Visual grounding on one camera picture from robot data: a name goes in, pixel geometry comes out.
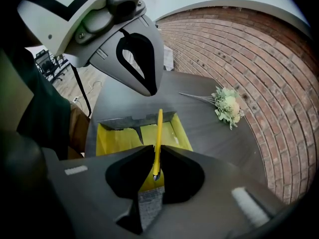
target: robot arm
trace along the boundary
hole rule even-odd
[[[23,0],[18,13],[53,54],[92,64],[144,96],[156,94],[163,41],[141,0]],[[142,74],[123,57],[130,51]]]

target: black strap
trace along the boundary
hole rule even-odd
[[[71,67],[72,67],[74,76],[75,76],[75,78],[76,78],[76,81],[77,81],[77,83],[78,83],[78,85],[79,85],[79,87],[80,87],[81,93],[82,93],[82,95],[83,95],[83,97],[84,97],[84,99],[85,99],[86,105],[88,106],[88,109],[89,109],[89,115],[88,115],[88,117],[89,117],[89,116],[91,115],[91,107],[90,107],[89,100],[88,100],[88,98],[86,97],[86,94],[85,94],[85,91],[84,91],[84,88],[83,88],[83,85],[82,85],[80,76],[79,76],[79,74],[78,74],[78,71],[76,70],[76,68],[75,68],[74,66],[71,65]]]

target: floor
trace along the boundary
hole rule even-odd
[[[62,81],[56,80],[53,85],[61,96],[65,97],[69,101],[73,101],[75,97],[82,95],[81,90],[75,79],[71,66],[68,66],[67,69],[63,71],[63,73],[65,75],[60,76]],[[107,76],[92,65],[78,68],[78,73],[84,91],[85,93],[87,93],[87,98],[89,100],[91,110],[93,111],[96,100]],[[79,98],[75,103],[82,109],[82,111],[86,115],[89,114],[89,110],[83,97]]]
[[[285,203],[302,197],[319,166],[319,63],[311,42],[276,18],[227,6],[180,12],[157,25],[176,71],[239,92],[268,187]]]

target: green cloth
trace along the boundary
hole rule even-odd
[[[3,48],[13,67],[34,96],[27,106],[17,132],[53,149],[66,159],[69,143],[70,103],[39,72],[33,55],[25,48]]]

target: black office chair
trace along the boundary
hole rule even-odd
[[[44,77],[48,78],[50,75],[53,76],[53,82],[56,79],[59,79],[62,81],[59,76],[64,73],[59,72],[57,75],[54,75],[54,72],[59,67],[59,65],[56,63],[56,60],[54,60],[55,63],[52,62],[50,58],[49,51],[41,50],[39,53],[36,54],[35,62],[38,65],[40,72],[43,74]]]

